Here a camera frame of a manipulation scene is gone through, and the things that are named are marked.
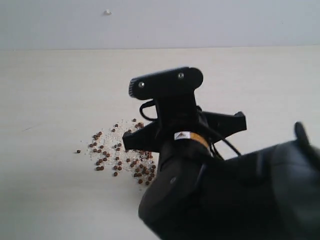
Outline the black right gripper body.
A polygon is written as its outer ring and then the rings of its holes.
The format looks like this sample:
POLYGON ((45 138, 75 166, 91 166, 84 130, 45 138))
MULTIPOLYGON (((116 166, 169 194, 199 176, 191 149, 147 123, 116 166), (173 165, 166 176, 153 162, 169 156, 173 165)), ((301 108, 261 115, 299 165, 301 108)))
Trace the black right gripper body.
POLYGON ((192 134, 204 139, 209 150, 222 141, 238 156, 239 150, 227 137, 247 130, 246 116, 239 111, 223 114, 203 111, 194 97, 153 99, 139 107, 139 113, 147 124, 135 133, 124 133, 127 150, 145 150, 159 153, 166 141, 190 139, 192 134))

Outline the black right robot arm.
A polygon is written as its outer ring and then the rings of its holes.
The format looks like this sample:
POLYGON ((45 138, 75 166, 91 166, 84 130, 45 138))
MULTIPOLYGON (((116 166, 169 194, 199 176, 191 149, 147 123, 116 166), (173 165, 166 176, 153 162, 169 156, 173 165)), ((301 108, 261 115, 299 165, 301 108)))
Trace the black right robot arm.
POLYGON ((157 117, 125 133, 128 150, 159 154, 138 207, 162 240, 317 240, 320 151, 304 125, 295 139, 224 160, 215 142, 246 129, 234 115, 201 110, 193 99, 153 99, 157 117))

